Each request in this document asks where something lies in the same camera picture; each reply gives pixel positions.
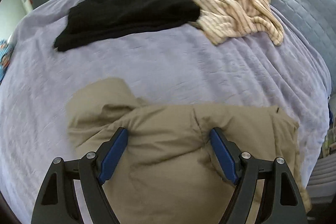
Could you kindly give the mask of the beige quilted puffer coat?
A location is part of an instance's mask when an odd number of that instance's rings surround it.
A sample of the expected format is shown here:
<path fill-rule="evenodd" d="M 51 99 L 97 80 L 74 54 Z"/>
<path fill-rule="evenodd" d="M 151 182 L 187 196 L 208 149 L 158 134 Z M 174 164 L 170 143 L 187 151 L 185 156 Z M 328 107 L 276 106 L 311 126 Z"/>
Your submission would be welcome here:
<path fill-rule="evenodd" d="M 118 128 L 129 139 L 103 188 L 121 223 L 218 223 L 234 192 L 211 148 L 222 129 L 242 151 L 285 159 L 301 185 L 298 123 L 277 106 L 148 104 L 124 80 L 77 91 L 66 105 L 67 132 L 78 156 L 96 151 Z"/>

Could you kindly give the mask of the black garment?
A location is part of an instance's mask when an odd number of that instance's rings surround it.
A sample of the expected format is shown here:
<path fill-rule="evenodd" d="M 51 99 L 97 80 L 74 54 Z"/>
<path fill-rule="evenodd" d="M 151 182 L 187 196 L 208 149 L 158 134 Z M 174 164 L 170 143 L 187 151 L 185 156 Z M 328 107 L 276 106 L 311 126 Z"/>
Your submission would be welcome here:
<path fill-rule="evenodd" d="M 72 7 L 54 48 L 65 52 L 99 40 L 157 32 L 198 20 L 192 0 L 85 0 Z"/>

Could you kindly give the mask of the lavender plush bed blanket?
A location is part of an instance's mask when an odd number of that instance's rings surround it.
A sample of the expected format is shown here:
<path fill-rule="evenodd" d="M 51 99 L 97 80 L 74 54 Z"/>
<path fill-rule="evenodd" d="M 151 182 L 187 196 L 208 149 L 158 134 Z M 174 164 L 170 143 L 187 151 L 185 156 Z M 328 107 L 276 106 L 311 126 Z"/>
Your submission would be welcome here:
<path fill-rule="evenodd" d="M 1 193 L 31 221 L 53 158 L 74 159 L 66 104 L 81 88 L 119 77 L 148 104 L 277 106 L 298 122 L 301 181 L 307 185 L 329 123 L 331 76 L 321 54 L 278 9 L 285 30 L 274 46 L 264 32 L 219 46 L 191 25 L 96 42 L 65 53 L 52 44 L 68 10 L 82 0 L 52 0 L 25 16 L 1 83 Z"/>

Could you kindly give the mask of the cream striped fuzzy garment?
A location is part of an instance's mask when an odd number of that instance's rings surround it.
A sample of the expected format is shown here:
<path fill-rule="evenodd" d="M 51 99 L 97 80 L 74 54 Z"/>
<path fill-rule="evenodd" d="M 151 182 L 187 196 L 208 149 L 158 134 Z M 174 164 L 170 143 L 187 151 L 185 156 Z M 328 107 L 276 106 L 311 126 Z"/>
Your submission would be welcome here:
<path fill-rule="evenodd" d="M 256 32 L 266 32 L 275 46 L 284 40 L 284 28 L 272 14 L 270 0 L 193 1 L 201 9 L 193 25 L 215 46 Z"/>

